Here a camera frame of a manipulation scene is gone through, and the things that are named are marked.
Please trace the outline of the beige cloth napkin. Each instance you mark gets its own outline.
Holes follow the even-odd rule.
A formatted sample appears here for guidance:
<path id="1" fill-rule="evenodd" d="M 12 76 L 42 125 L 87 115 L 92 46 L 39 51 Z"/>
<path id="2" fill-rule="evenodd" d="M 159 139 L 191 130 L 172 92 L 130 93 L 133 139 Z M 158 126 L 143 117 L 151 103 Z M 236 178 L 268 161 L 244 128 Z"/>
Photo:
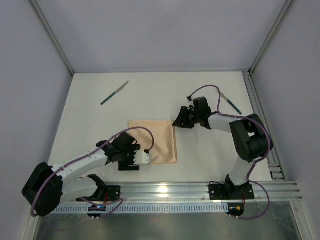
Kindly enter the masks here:
<path id="1" fill-rule="evenodd" d="M 175 164 L 178 160 L 176 134 L 172 120 L 130 120 L 129 131 L 142 149 L 150 150 L 152 164 Z"/>

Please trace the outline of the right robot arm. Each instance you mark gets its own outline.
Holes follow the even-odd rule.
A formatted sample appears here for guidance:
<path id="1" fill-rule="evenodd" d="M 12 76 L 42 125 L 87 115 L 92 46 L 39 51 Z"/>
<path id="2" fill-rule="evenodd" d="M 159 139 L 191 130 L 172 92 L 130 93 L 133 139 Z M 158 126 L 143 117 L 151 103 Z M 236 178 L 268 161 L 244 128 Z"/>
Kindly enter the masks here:
<path id="1" fill-rule="evenodd" d="M 237 159 L 224 183 L 211 181 L 208 185 L 211 200 L 242 200 L 255 198 L 249 181 L 258 162 L 273 149 L 273 142 L 257 114 L 232 116 L 213 112 L 205 97 L 192 100 L 192 105 L 180 109 L 173 127 L 193 129 L 199 124 L 208 130 L 220 130 L 232 135 Z"/>

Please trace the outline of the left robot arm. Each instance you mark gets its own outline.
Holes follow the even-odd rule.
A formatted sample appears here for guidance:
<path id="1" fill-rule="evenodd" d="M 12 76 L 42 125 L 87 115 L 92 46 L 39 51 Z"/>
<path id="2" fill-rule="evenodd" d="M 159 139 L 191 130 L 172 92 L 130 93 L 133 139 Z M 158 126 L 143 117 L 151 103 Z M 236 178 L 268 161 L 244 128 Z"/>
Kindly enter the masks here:
<path id="1" fill-rule="evenodd" d="M 22 195 L 31 205 L 31 216 L 45 217 L 64 202 L 101 202 L 106 184 L 89 172 L 115 162 L 132 164 L 139 150 L 138 141 L 123 132 L 111 141 L 98 142 L 95 148 L 70 161 L 38 164 L 22 189 Z"/>

